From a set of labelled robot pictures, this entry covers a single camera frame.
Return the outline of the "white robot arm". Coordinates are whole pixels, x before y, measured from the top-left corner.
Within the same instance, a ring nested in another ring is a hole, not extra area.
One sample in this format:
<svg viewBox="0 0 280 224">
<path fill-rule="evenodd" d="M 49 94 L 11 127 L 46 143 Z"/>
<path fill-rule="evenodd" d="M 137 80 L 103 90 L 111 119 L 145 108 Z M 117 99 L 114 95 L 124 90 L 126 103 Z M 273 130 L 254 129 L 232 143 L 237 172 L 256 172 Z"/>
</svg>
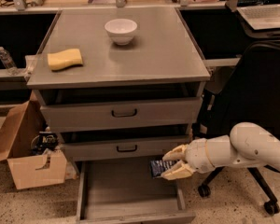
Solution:
<svg viewBox="0 0 280 224">
<path fill-rule="evenodd" d="M 161 177 L 176 180 L 218 167 L 249 168 L 269 165 L 280 172 L 280 141 L 251 122 L 236 124 L 229 135 L 200 138 L 167 152 L 164 161 L 176 164 Z"/>
</svg>

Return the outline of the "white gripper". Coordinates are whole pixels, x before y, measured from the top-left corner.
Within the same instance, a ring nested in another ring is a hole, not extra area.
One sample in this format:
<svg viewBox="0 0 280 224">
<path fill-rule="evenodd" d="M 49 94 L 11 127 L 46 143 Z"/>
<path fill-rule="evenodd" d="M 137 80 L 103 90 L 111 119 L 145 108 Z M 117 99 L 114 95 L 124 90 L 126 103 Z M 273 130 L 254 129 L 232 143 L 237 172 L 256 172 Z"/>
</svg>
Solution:
<svg viewBox="0 0 280 224">
<path fill-rule="evenodd" d="M 162 159 L 164 163 L 164 171 L 161 177 L 166 180 L 176 180 L 192 176 L 195 171 L 204 174 L 211 172 L 215 169 L 214 165 L 210 162 L 206 148 L 207 140 L 196 139 L 188 145 L 180 145 L 168 151 Z"/>
</svg>

